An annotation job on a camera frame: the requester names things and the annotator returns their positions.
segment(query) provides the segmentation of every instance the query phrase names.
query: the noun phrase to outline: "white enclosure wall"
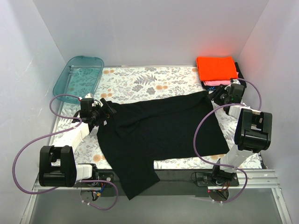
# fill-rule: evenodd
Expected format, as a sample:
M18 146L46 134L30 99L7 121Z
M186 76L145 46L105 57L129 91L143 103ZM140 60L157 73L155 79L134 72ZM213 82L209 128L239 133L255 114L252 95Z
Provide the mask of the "white enclosure wall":
M236 58L268 0L34 0L65 61L191 65Z
M241 70L273 113L272 141L262 153L274 168L293 223L299 223L299 2L270 0L239 56ZM258 105L254 89L245 102Z
M51 132L55 116L48 104L65 62L32 0L0 1L0 36L0 223L17 224L29 195L15 186L12 162L23 145ZM17 164L17 177L27 190L46 144L48 139L29 147Z

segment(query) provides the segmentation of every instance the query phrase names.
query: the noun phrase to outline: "black shirt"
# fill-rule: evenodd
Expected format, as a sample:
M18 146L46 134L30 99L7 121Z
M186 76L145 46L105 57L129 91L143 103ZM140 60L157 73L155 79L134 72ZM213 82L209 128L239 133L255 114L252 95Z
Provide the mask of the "black shirt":
M196 157L195 130L213 109L207 91L132 104L108 103L117 112L99 127L98 141L129 199L159 181L154 160ZM196 147L201 156L229 151L214 114L200 128Z

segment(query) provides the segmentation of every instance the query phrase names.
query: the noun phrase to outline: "teal plastic tray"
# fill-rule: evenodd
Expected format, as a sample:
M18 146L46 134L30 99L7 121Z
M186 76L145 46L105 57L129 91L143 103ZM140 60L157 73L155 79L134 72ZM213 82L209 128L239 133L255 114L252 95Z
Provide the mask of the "teal plastic tray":
M57 80L53 95L71 94L84 98L88 93L94 94L102 76L103 67L104 62L98 57L73 57ZM66 103L80 104L72 97L63 96L58 99Z

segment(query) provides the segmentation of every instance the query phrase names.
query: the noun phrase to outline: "stack of folded clothes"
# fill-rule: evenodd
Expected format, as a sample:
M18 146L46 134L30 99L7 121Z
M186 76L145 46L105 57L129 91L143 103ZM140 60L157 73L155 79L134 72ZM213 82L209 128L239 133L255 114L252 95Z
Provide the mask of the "stack of folded clothes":
M238 63L232 57L198 57L197 67L201 85L208 91L216 90L219 85L229 85L234 78L244 78ZM246 82L235 80L245 88Z

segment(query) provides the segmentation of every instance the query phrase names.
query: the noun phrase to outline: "orange towel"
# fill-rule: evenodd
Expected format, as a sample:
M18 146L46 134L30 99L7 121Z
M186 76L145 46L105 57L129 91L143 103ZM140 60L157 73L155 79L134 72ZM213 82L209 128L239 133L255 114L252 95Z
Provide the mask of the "orange towel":
M232 57L198 57L196 63L201 81L238 78Z

